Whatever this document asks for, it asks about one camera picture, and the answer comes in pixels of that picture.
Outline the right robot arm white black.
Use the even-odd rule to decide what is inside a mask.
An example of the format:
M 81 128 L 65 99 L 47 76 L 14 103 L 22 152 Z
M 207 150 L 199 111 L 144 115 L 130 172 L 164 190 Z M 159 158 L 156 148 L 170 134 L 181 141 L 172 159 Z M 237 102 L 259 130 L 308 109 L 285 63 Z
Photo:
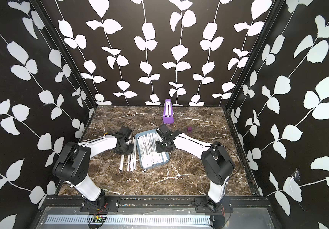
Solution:
M 207 207 L 212 212 L 219 210 L 226 185 L 235 169 L 235 163 L 226 148 L 219 142 L 202 142 L 181 131 L 173 132 L 165 124 L 160 125 L 156 132 L 160 136 L 160 140 L 156 141 L 158 153 L 179 149 L 201 159 L 206 176 L 210 180 Z

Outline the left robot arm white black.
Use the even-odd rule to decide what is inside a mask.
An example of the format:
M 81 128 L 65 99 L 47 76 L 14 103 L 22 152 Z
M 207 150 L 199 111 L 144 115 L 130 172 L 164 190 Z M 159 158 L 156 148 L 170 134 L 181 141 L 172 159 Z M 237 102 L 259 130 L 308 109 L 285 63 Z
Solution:
M 120 131 L 91 141 L 67 143 L 53 167 L 53 175 L 72 185 L 86 200 L 98 205 L 104 192 L 88 175 L 90 159 L 111 149 L 119 155 L 132 154 L 134 144 L 129 143 L 131 134 L 130 128 L 121 126 Z

